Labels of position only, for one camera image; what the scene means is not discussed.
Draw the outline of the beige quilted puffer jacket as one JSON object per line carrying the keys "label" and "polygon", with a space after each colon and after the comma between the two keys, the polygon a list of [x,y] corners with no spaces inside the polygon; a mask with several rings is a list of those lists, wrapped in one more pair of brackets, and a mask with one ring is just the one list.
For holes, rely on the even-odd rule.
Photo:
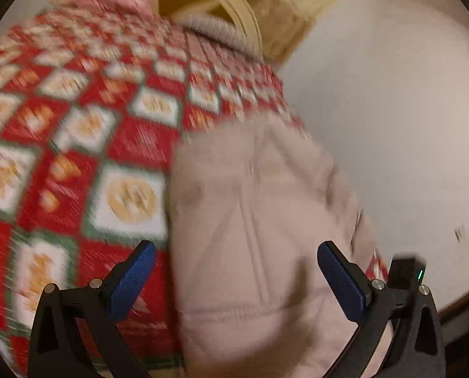
{"label": "beige quilted puffer jacket", "polygon": [[187,375],[324,375],[356,326],[317,248],[366,269],[376,247],[332,156],[275,113],[224,121],[177,148],[169,207]]}

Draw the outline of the red christmas patterned bedspread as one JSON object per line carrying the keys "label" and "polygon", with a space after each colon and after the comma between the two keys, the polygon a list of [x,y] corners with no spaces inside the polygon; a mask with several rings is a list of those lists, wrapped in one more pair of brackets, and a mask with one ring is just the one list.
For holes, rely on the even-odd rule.
{"label": "red christmas patterned bedspread", "polygon": [[117,330],[147,373],[190,377],[172,163],[192,134],[256,113],[305,131],[270,66],[159,17],[63,5],[0,37],[0,377],[29,377],[46,285],[103,279],[142,241],[156,263]]}

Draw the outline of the striped pillow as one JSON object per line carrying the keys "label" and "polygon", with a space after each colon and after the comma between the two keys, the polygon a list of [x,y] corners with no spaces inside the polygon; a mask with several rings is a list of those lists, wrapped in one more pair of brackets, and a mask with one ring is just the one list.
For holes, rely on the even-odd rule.
{"label": "striped pillow", "polygon": [[179,24],[198,35],[220,43],[234,51],[251,58],[262,60],[263,56],[249,37],[233,24],[210,14],[192,14],[179,21]]}

